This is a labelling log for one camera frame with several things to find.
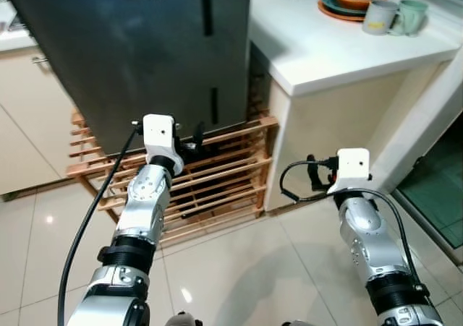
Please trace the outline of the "green glass sliding door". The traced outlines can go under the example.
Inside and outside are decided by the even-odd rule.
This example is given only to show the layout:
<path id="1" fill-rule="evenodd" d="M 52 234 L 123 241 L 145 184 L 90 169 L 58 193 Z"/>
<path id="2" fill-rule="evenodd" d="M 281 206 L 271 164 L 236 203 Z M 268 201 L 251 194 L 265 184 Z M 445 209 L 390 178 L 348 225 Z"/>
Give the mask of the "green glass sliding door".
<path id="1" fill-rule="evenodd" d="M 463 244 L 462 116 L 438 138 L 401 181 L 397 193 L 416 221 L 450 250 Z"/>

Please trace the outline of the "cream kitchen cabinet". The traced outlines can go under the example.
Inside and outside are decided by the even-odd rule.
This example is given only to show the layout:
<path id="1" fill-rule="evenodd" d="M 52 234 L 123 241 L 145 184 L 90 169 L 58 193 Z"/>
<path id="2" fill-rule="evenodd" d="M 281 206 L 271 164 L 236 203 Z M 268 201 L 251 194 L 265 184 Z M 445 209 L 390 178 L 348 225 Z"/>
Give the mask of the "cream kitchen cabinet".
<path id="1" fill-rule="evenodd" d="M 72 99 L 36 46 L 0 51 L 0 194 L 66 177 Z"/>

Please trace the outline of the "flat orange plate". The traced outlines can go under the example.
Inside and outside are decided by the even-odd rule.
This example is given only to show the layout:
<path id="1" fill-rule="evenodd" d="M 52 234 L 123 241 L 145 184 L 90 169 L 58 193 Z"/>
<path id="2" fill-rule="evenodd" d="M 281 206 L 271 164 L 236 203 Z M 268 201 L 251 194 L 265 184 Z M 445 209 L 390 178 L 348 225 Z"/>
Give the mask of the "flat orange plate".
<path id="1" fill-rule="evenodd" d="M 337 0 L 318 0 L 318 8 L 324 15 L 347 22 L 363 22 L 367 15 L 364 9 L 345 8 Z"/>

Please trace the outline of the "grey mug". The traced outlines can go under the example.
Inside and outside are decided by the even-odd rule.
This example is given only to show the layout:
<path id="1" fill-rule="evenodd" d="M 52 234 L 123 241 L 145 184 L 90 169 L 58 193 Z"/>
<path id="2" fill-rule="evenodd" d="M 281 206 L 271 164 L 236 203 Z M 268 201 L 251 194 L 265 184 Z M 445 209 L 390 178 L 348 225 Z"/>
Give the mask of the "grey mug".
<path id="1" fill-rule="evenodd" d="M 373 0 L 368 4 L 362 31 L 370 35 L 389 34 L 398 9 L 399 5 L 391 0 Z"/>

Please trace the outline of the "wooden slatted rack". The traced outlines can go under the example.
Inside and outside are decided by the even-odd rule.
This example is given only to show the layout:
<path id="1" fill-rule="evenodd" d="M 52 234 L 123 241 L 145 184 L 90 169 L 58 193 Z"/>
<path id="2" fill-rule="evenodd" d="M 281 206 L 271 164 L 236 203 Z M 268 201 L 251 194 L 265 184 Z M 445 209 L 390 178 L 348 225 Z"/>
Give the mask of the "wooden slatted rack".
<path id="1" fill-rule="evenodd" d="M 74 109 L 69 154 L 76 162 L 66 168 L 66 175 L 78 181 L 95 196 L 99 186 L 113 170 L 115 158 L 106 157 L 95 135 Z M 185 162 L 183 172 L 173 180 L 171 201 L 164 213 L 161 246 L 171 246 L 195 236 L 224 229 L 261 216 L 267 194 L 271 148 L 268 141 L 275 134 L 278 120 L 258 112 L 255 120 L 237 130 L 208 137 L 205 157 Z M 109 189 L 97 206 L 116 223 L 127 204 L 129 181 L 146 162 L 145 151 L 129 152 L 116 169 Z"/>

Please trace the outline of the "pale green mug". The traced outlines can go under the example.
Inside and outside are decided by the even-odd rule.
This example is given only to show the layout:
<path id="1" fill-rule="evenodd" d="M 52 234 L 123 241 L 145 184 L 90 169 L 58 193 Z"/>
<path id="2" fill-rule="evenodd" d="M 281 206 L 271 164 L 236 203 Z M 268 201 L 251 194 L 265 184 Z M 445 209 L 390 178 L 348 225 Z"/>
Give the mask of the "pale green mug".
<path id="1" fill-rule="evenodd" d="M 425 22 L 429 6 L 420 0 L 400 0 L 389 35 L 416 38 Z"/>

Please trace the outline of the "dark grey fridge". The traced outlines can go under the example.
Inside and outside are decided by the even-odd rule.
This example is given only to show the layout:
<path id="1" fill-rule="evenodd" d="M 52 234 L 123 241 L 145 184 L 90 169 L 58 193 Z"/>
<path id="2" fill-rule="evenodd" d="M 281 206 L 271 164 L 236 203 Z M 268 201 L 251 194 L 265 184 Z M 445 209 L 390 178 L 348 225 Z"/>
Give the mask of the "dark grey fridge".
<path id="1" fill-rule="evenodd" d="M 182 139 L 246 121 L 250 0 L 11 0 L 103 154 L 130 122 Z"/>

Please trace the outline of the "teal plate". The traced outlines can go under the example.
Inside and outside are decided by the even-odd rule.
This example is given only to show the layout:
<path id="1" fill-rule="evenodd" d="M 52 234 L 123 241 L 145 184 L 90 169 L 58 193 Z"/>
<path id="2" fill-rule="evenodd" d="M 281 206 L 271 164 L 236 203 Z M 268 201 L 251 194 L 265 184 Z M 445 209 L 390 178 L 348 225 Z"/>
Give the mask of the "teal plate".
<path id="1" fill-rule="evenodd" d="M 370 5 L 370 0 L 321 0 L 328 11 L 344 16 L 364 16 Z"/>

